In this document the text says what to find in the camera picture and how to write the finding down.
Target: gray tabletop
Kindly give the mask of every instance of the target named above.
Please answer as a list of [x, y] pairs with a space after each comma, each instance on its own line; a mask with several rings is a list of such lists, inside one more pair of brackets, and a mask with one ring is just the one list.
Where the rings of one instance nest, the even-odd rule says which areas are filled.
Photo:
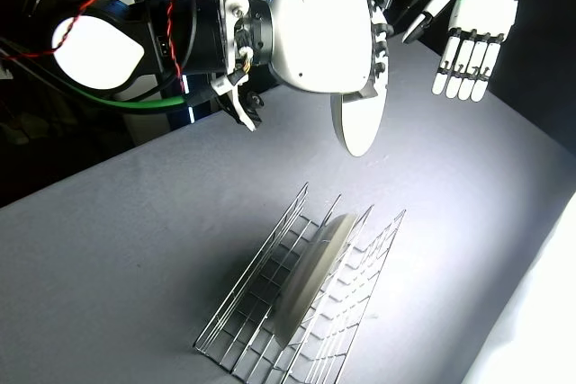
[[392, 42], [370, 152], [329, 99], [278, 87], [256, 133], [217, 114], [0, 211], [0, 382], [234, 382], [190, 346], [302, 185], [319, 218], [407, 209], [344, 382], [460, 382], [576, 189], [576, 161], [492, 95], [429, 92], [438, 57]]

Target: metal frame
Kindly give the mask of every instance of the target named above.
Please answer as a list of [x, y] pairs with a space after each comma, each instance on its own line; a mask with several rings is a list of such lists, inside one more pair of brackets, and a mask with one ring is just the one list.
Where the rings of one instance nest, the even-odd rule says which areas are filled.
[[305, 184], [194, 343], [241, 382], [338, 382], [405, 213], [365, 244], [360, 235], [372, 207], [357, 219], [299, 330], [282, 349], [274, 341], [275, 299], [340, 200], [316, 224], [302, 215], [307, 195]]

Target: table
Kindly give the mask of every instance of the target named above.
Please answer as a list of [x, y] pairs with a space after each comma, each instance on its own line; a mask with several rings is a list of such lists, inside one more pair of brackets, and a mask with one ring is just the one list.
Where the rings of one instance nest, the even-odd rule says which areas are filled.
[[0, 382], [228, 383], [190, 347], [302, 185], [319, 219], [407, 209], [344, 382], [456, 383], [576, 189], [576, 160], [493, 95], [429, 92], [438, 57], [391, 42], [369, 153], [329, 98], [278, 87], [249, 133], [219, 113], [0, 211]]

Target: white hand cover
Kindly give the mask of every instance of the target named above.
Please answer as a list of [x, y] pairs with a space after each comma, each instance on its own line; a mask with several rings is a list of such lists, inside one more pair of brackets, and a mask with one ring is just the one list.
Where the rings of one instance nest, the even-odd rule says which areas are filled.
[[433, 94], [480, 101], [492, 74], [500, 43], [516, 19], [516, 0], [456, 0], [450, 17], [448, 42]]

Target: robotic arm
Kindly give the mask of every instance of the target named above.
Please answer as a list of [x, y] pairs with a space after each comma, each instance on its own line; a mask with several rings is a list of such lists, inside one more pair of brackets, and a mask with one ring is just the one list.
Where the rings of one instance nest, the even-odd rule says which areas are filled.
[[[257, 106], [240, 100], [239, 86], [248, 80], [252, 66], [268, 65], [282, 83], [336, 96], [337, 134], [353, 155], [370, 147], [380, 124], [390, 30], [382, 8], [372, 0], [146, 0], [132, 5], [118, 0], [0, 0], [0, 4], [5, 17], [11, 17], [0, 21], [4, 58], [25, 60], [94, 99], [127, 88], [139, 76], [165, 74], [175, 64], [181, 74], [217, 76], [206, 88], [183, 95], [185, 102], [198, 94], [203, 100], [228, 94], [229, 112], [254, 130], [259, 122]], [[355, 126], [347, 126], [354, 123], [351, 113], [358, 107], [371, 107], [375, 124], [364, 128], [360, 140], [357, 128], [349, 132]]]
[[[431, 0], [404, 34], [419, 38], [452, 0]], [[478, 102], [484, 96], [500, 44], [516, 19], [516, 0], [456, 0], [448, 26], [448, 42], [440, 60], [433, 94]]]

